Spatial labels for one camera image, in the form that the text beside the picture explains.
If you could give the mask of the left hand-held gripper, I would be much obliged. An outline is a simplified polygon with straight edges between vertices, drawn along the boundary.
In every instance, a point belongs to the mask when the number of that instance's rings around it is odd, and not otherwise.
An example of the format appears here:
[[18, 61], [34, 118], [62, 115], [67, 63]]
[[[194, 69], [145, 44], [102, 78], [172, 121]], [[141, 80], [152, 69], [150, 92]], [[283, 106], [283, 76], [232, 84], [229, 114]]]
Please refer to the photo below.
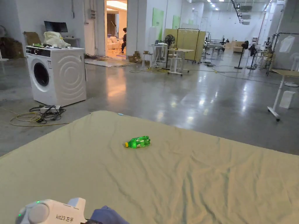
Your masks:
[[16, 217], [16, 224], [85, 224], [86, 200], [73, 198], [68, 203], [51, 199], [35, 201], [23, 207]]

